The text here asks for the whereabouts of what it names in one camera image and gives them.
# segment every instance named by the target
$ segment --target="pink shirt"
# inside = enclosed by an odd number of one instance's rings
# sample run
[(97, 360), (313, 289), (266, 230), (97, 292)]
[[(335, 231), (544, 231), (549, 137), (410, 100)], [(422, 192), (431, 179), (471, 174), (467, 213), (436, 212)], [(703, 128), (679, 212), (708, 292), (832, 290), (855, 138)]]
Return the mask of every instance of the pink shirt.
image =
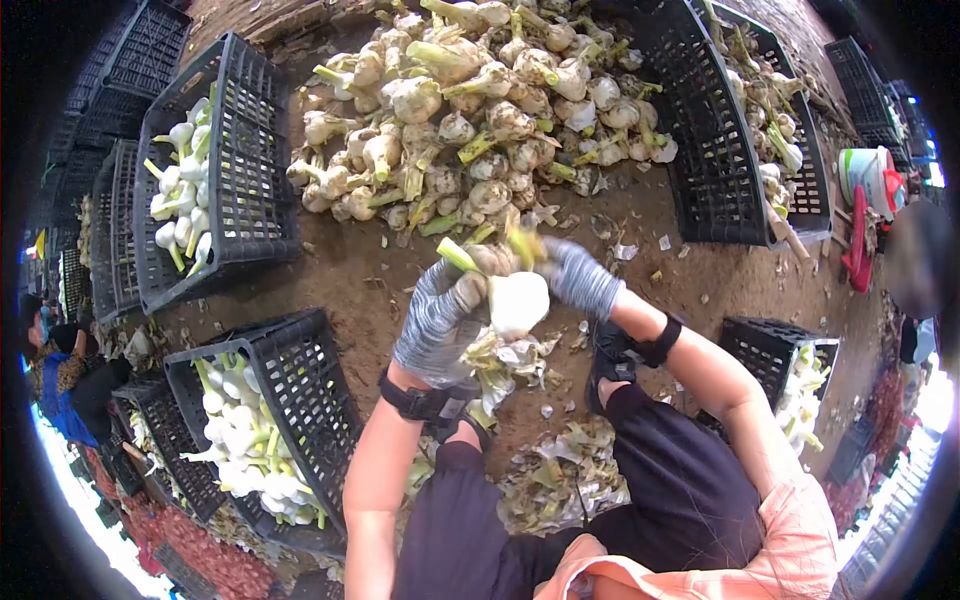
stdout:
[(817, 480), (805, 474), (779, 482), (759, 509), (766, 539), (744, 569), (654, 573), (623, 556), (609, 556), (584, 534), (566, 549), (553, 578), (535, 600), (577, 600), (571, 583), (592, 576), (594, 600), (828, 598), (836, 581), (836, 524)]

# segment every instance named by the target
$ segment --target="black pants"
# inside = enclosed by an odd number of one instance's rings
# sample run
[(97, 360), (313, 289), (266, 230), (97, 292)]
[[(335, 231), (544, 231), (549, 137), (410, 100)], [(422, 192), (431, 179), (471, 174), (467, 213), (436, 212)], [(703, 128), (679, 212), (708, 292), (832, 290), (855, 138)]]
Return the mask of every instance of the black pants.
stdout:
[[(587, 531), (656, 572), (745, 566), (763, 544), (760, 499), (730, 448), (637, 385), (613, 393), (607, 416), (632, 503)], [(531, 598), (585, 533), (509, 536), (496, 514), (500, 491), (469, 444), (443, 444), (436, 467), (407, 522), (394, 598)]]
[(101, 365), (81, 377), (73, 388), (73, 410), (84, 420), (84, 425), (98, 444), (110, 437), (110, 414), (107, 405), (112, 392), (130, 379), (131, 365), (123, 356)]

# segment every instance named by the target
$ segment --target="hand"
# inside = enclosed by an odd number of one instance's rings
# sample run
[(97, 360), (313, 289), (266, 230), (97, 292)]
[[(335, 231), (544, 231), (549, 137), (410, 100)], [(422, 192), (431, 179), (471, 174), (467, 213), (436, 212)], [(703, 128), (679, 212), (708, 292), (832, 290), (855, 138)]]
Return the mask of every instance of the hand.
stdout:
[(394, 344), (394, 362), (435, 388), (448, 388), (469, 375), (457, 362), (486, 319), (480, 306), (487, 280), (464, 273), (446, 259), (417, 282), (403, 332)]
[(562, 302), (601, 321), (610, 318), (616, 295), (626, 285), (579, 244), (543, 236), (548, 261), (538, 271)]

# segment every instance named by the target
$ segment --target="person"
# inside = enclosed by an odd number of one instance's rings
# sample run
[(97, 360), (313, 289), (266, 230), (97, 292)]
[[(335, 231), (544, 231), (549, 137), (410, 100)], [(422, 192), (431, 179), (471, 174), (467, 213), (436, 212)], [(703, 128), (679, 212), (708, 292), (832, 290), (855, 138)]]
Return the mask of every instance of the person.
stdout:
[[(757, 381), (580, 246), (544, 245), (552, 294), (595, 321), (586, 402), (615, 430), (612, 453), (631, 503), (543, 538), (507, 534), (499, 489), (484, 477), (490, 437), (463, 412), (475, 396), (457, 362), (483, 324), (485, 278), (441, 260), (415, 288), (348, 468), (347, 598), (829, 596), (836, 525)], [(466, 248), (489, 274), (483, 249)], [(646, 395), (628, 350), (663, 364), (732, 445)], [(424, 426), (440, 443), (436, 470), (396, 556), (396, 513)]]
[(42, 308), (37, 296), (20, 301), (23, 355), (40, 412), (66, 440), (96, 447), (110, 437), (112, 391), (130, 379), (132, 366), (123, 356), (97, 356), (96, 340), (77, 324), (44, 328)]

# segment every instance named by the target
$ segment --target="plastic crate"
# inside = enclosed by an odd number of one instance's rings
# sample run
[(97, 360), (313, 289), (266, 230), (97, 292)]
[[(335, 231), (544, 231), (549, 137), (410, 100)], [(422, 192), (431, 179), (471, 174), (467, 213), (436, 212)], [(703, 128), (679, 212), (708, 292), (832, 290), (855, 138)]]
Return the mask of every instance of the plastic crate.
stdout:
[(80, 251), (76, 248), (76, 240), (73, 248), (63, 251), (62, 261), (63, 282), (60, 285), (63, 286), (63, 312), (68, 322), (79, 321), (84, 299), (90, 298), (92, 290), (90, 271), (80, 264)]
[[(727, 317), (720, 333), (720, 348), (732, 354), (756, 377), (774, 411), (783, 396), (797, 351), (810, 343), (816, 348), (820, 362), (832, 370), (840, 341), (823, 338), (792, 324), (776, 319)], [(827, 381), (815, 392), (817, 399), (823, 401), (829, 382), (828, 374)]]
[[(703, 13), (703, 5), (697, 2), (694, 5), (697, 13)], [(728, 7), (714, 4), (717, 16), (735, 25), (750, 23), (749, 35), (756, 40), (758, 52), (770, 63), (774, 70), (789, 78), (797, 77), (790, 64), (790, 59), (783, 51), (777, 36), (752, 18)], [(824, 169), (824, 160), (820, 152), (820, 143), (817, 141), (817, 127), (813, 122), (813, 115), (803, 94), (794, 94), (790, 99), (790, 107), (797, 113), (799, 122), (794, 133), (796, 143), (804, 151), (804, 166), (793, 177), (784, 176), (785, 180), (792, 180), (797, 185), (793, 203), (790, 205), (787, 221), (797, 232), (800, 240), (810, 242), (826, 239), (833, 231), (831, 215), (833, 209), (829, 200), (827, 171)]]
[[(119, 142), (116, 166), (113, 170), (113, 210), (110, 214), (110, 268), (113, 270), (113, 288), (117, 309), (128, 311), (140, 307), (140, 288), (136, 278), (136, 245), (133, 242), (133, 203), (138, 143)], [(157, 158), (154, 153), (148, 158)]]
[[(157, 152), (163, 170), (169, 144), (155, 144), (183, 120), (216, 82), (210, 132), (209, 215), (212, 259), (195, 275), (178, 273), (154, 234), (163, 223), (150, 217), (158, 181), (143, 165)], [(265, 265), (300, 255), (298, 203), (285, 176), (287, 143), (286, 76), (241, 37), (227, 33), (200, 54), (154, 102), (143, 121), (136, 162), (133, 235), (143, 311), (151, 314), (173, 302), (223, 292)]]
[(80, 116), (89, 108), (90, 101), (93, 100), (93, 95), (100, 86), (104, 67), (114, 54), (117, 42), (122, 39), (134, 12), (136, 12), (136, 2), (130, 0), (125, 2), (120, 13), (107, 27), (103, 37), (97, 40), (93, 49), (90, 50), (89, 56), (80, 68), (76, 82), (67, 94), (66, 105), (63, 108), (65, 114)]
[(166, 541), (153, 552), (163, 570), (170, 579), (183, 587), (181, 594), (191, 600), (214, 600), (217, 598), (217, 587), (197, 572), (195, 568), (183, 561), (180, 554)]
[(104, 68), (102, 84), (154, 100), (180, 71), (192, 19), (160, 0), (146, 0)]
[(76, 143), (109, 149), (116, 139), (137, 139), (150, 99), (122, 89), (99, 86), (77, 129)]
[(110, 415), (110, 438), (97, 447), (97, 452), (109, 476), (116, 479), (128, 496), (133, 496), (143, 490), (143, 477), (133, 465), (130, 454), (123, 449), (123, 442), (129, 441), (120, 419)]
[(877, 132), (889, 136), (887, 144), (900, 143), (883, 83), (856, 41), (847, 37), (827, 44), (824, 50), (843, 87), (857, 132)]
[(677, 142), (668, 166), (680, 234), (688, 242), (772, 246), (756, 159), (743, 110), (722, 59), (687, 0), (605, 5), (596, 18), (617, 20), (642, 35), (650, 81), (663, 85), (649, 99), (659, 131)]
[(113, 163), (116, 147), (104, 159), (93, 182), (93, 217), (90, 222), (90, 275), (93, 293), (93, 318), (103, 323), (117, 316), (113, 272), (110, 270), (110, 212)]
[[(198, 449), (163, 372), (157, 370), (135, 377), (115, 390), (113, 397), (125, 399), (140, 410), (167, 474), (186, 498), (187, 508), (202, 522), (210, 519), (227, 500), (227, 495), (213, 483), (214, 476), (205, 463), (180, 459), (182, 452), (195, 453)], [(171, 504), (183, 509), (176, 499), (168, 499)]]
[(94, 181), (94, 201), (102, 218), (91, 231), (94, 316), (109, 321), (140, 306), (136, 287), (133, 234), (133, 174), (136, 142), (117, 140)]
[(826, 482), (832, 482), (838, 486), (847, 485), (867, 455), (875, 430), (876, 425), (871, 420), (861, 417), (844, 432), (837, 446), (837, 452), (824, 476)]
[(327, 513), (326, 527), (316, 523), (277, 524), (253, 492), (232, 498), (237, 511), (260, 536), (292, 548), (345, 556), (347, 528), (341, 492), (362, 421), (340, 368), (333, 331), (319, 308), (239, 327), (209, 344), (167, 356), (163, 366), (194, 442), (210, 447), (204, 437), (207, 416), (204, 389), (191, 366), (196, 358), (213, 360), (223, 352), (242, 352), (280, 434), (300, 471)]
[(70, 152), (62, 168), (54, 209), (64, 222), (77, 221), (80, 202), (84, 196), (93, 194), (93, 182), (104, 166), (109, 149), (78, 149)]

